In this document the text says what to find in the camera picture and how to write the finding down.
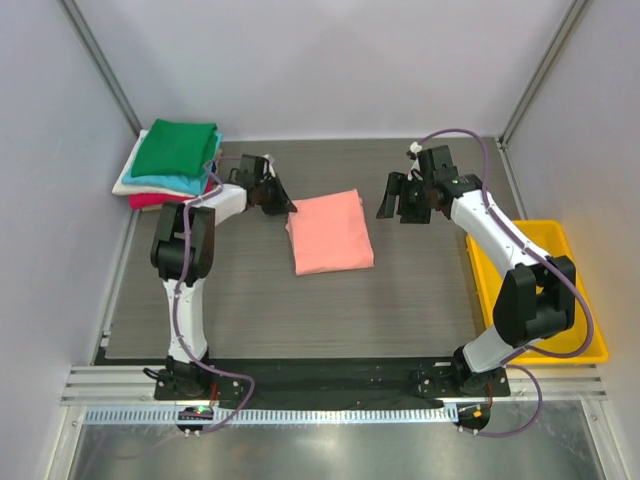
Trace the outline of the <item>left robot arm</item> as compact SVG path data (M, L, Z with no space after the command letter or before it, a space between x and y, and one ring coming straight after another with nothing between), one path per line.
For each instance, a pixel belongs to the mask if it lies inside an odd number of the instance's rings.
M151 265L166 294L171 332L165 366L146 372L156 382L158 400L202 399L219 375L209 365L203 314L216 227L253 207L267 216L297 211L269 154L242 155L225 181L212 169L206 172L211 181L208 191L162 206L151 246Z

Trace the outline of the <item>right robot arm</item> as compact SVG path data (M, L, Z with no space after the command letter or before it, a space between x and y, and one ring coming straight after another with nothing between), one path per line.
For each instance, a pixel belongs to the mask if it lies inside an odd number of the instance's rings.
M502 280L492 325L452 356L453 388L476 395L506 361L573 327L576 268L568 257L551 256L517 228L477 175L460 174L449 147L425 149L413 143L407 155L411 169L389 174L377 218L427 224L438 211L480 246Z

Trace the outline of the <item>salmon pink t shirt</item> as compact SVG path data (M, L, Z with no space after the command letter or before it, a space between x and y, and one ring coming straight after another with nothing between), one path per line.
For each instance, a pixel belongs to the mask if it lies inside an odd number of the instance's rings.
M288 216L289 235L298 276L366 269L374 251L357 190L296 200Z

